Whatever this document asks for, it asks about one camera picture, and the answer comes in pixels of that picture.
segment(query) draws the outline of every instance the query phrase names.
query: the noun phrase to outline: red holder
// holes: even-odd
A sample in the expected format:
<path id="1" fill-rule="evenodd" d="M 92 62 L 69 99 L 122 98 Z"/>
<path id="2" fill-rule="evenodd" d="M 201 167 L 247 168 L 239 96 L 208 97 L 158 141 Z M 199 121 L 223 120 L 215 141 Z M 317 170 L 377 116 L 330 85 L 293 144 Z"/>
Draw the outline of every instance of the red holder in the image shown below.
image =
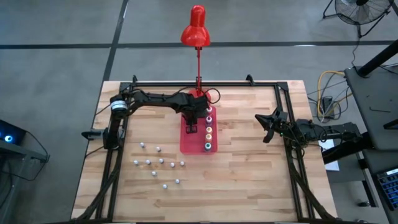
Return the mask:
<path id="1" fill-rule="evenodd" d="M 197 97 L 197 91 L 191 90 L 189 93 L 193 94 Z M 185 119 L 181 116 L 181 129 L 180 129 L 180 151 L 183 154 L 191 154 L 191 155 L 198 155 L 198 154 L 214 154 L 217 152 L 218 149 L 218 142 L 217 142 L 217 112 L 215 106 L 211 107 L 211 113 L 209 116 L 212 118 L 211 128 L 213 130 L 211 134 L 211 149 L 209 151 L 205 151 L 205 144 L 206 144 L 206 118 L 198 118 L 197 132 L 187 134 L 186 128 L 187 125 L 185 124 Z"/>

